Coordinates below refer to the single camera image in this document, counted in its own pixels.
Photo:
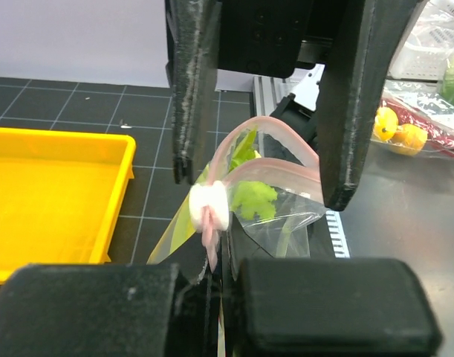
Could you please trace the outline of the green leek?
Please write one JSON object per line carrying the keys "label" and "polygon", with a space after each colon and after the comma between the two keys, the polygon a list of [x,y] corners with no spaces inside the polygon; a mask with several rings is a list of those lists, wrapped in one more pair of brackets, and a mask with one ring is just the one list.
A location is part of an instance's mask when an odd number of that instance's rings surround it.
{"label": "green leek", "polygon": [[249,228],[264,228],[282,218],[280,208],[291,186],[273,181],[283,177],[281,162],[259,153],[258,140],[264,135],[288,141],[292,131],[260,122],[235,128],[191,186],[158,247],[172,254],[198,232],[206,239],[207,252],[213,253],[221,232],[230,227],[230,213]]}

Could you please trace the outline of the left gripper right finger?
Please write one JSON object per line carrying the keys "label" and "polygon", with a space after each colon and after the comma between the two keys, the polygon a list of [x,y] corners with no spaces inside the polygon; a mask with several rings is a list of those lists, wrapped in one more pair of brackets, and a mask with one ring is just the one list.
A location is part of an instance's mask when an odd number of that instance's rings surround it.
{"label": "left gripper right finger", "polygon": [[233,223],[221,241],[227,356],[436,356],[417,274],[391,258],[275,258]]}

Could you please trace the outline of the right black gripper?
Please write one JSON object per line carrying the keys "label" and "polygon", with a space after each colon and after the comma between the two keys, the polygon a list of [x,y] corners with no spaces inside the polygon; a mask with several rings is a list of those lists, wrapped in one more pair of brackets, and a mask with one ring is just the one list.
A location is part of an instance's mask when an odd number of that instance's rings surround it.
{"label": "right black gripper", "polygon": [[315,119],[327,208],[360,182],[390,62],[418,1],[166,1],[172,169],[193,184],[218,69],[275,78],[325,65]]}

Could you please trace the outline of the pink zip top bag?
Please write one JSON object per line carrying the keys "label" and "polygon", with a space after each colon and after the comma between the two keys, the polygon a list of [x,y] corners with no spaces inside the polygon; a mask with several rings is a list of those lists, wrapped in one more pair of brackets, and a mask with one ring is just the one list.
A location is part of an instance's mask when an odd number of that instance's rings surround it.
{"label": "pink zip top bag", "polygon": [[324,332],[306,281],[325,215],[317,154],[287,124],[251,118],[220,144],[149,256],[174,263],[169,356],[306,356]]}

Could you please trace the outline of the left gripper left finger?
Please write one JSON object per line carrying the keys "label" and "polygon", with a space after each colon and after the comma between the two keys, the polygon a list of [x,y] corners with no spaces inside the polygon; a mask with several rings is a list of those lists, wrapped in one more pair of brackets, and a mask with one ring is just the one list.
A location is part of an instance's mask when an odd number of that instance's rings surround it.
{"label": "left gripper left finger", "polygon": [[0,356],[215,356],[199,238],[155,265],[30,264],[0,288]]}

